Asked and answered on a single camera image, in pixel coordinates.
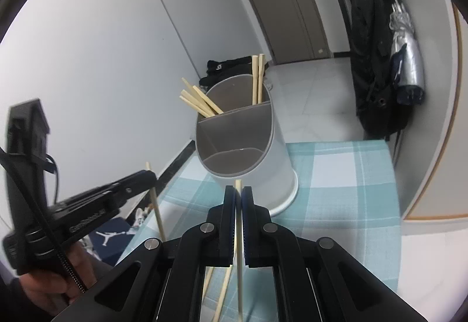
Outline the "person left hand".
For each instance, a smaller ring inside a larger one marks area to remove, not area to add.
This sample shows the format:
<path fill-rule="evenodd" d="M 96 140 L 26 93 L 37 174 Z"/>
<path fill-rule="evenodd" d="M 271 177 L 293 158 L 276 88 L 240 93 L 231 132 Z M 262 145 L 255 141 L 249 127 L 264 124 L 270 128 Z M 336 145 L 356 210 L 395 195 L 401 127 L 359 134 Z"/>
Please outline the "person left hand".
<path fill-rule="evenodd" d="M 86 288 L 97 282 L 90 255 L 80 243 L 75 243 L 68 249 L 67 257 Z M 63 294 L 69 297 L 70 302 L 74 302 L 82 294 L 73 279 L 64 279 L 52 272 L 32 271 L 21 275 L 19 282 L 27 298 L 51 316 L 56 316 L 64 309 Z"/>

